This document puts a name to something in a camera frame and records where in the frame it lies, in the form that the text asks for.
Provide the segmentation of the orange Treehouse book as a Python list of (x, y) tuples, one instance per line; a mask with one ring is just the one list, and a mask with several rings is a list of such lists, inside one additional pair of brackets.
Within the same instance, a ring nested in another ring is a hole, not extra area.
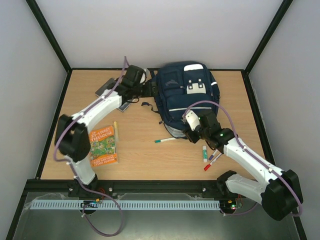
[(115, 130), (112, 125), (92, 130), (89, 134), (89, 160), (92, 167), (117, 164)]

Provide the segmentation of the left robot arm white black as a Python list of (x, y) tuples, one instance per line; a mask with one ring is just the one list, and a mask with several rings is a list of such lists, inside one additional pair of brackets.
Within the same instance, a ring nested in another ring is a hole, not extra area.
[(83, 185), (97, 179), (90, 163), (90, 132), (108, 114), (124, 103), (137, 98), (151, 97), (155, 86), (147, 82), (147, 70), (129, 65), (121, 70), (120, 77), (109, 79), (101, 95), (79, 112), (59, 117), (54, 140), (53, 158), (66, 162), (74, 178)]

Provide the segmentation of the navy blue student backpack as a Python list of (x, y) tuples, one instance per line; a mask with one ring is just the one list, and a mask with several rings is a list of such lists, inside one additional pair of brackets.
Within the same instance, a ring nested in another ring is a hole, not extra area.
[(169, 134), (177, 139), (187, 138), (184, 131), (189, 125), (183, 122), (183, 114), (190, 105), (199, 101), (220, 103), (218, 83), (207, 66), (201, 62), (168, 63), (159, 68), (157, 74), (153, 74), (147, 82), (157, 83), (158, 95), (154, 97), (157, 108), (155, 113), (160, 115), (160, 123)]

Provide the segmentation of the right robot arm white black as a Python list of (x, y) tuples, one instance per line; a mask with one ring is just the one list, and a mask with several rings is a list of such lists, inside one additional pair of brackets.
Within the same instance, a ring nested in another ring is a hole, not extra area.
[(211, 162), (222, 155), (240, 164), (254, 179), (229, 170), (217, 178), (218, 191), (229, 196), (242, 195), (260, 204), (274, 220), (280, 221), (303, 203), (298, 175), (291, 169), (284, 171), (249, 148), (230, 128), (221, 128), (211, 110), (199, 115), (187, 110), (183, 121), (188, 123), (186, 137), (192, 143), (204, 140), (214, 151)]

